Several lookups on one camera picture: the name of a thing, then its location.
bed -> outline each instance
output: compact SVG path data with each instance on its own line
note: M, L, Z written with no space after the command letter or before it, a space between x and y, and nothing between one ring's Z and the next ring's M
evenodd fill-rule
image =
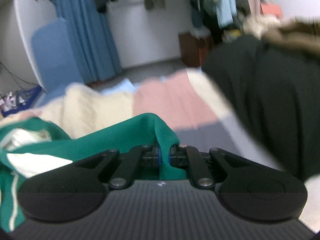
M105 95L74 83L67 88L65 96L40 108L9 116L0 126L38 116L55 123L71 138L80 138L143 113L157 114L177 134L181 144L193 145L204 152L219 147L284 170L247 134L219 87L196 69L184 69L166 79L151 78L138 86ZM17 167L28 163L19 156L14 156L13 162ZM309 197L300 217L314 232L320 230L318 181L311 178L306 182Z

green jacket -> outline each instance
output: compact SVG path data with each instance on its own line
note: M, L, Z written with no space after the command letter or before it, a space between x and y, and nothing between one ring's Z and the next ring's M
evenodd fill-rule
M127 121L72 140L60 127L53 123L31 118L0 129L0 141L14 128L39 131L46 129L52 142L31 144L18 148L10 153L32 153L51 155L71 161L78 161L111 148L121 153L128 152L136 145L153 144L157 139L162 152L163 165L159 179L185 179L182 169L173 168L168 163L170 147L179 143L175 133L155 114L142 114ZM9 162L5 149L0 149L0 226L6 231L14 230L24 221L23 214L17 203L17 190L26 180L18 174Z

white fabric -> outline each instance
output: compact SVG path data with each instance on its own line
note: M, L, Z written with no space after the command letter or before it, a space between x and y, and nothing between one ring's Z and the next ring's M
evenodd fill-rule
M268 29L278 27L281 25L281 21L273 15L251 15L247 17L243 24L244 34L252 34L257 39L261 39Z
M299 218L315 233L320 231L320 175L308 179L305 183L308 200Z
M13 151L14 149L22 147L24 145L50 141L50 134L46 130L43 130L42 133L39 133L16 128L6 134L6 136L0 142L0 148L5 148L8 151Z
M15 222L18 215L18 199L17 199L17 185L19 181L19 175L16 172L11 173L13 175L13 181L11 184L11 195L12 195L12 213L9 219L9 229L10 231L14 231Z
M215 115L222 119L232 112L232 106L216 83L198 69L187 69L188 78L198 96L210 107Z
M72 163L71 160L55 156L32 153L8 153L7 159L15 170L27 179Z

blue basket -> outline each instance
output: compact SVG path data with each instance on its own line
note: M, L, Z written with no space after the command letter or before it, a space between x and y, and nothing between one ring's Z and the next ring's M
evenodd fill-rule
M1 114L3 117L8 116L9 114L16 114L20 111L27 110L27 109L31 108L32 105L35 103L36 99L38 98L38 96L41 94L42 88L40 86L36 86L36 87L31 88L26 91L29 92L31 95L31 97L26 101L26 103L24 105L20 105L17 108L11 109L6 112L1 110Z

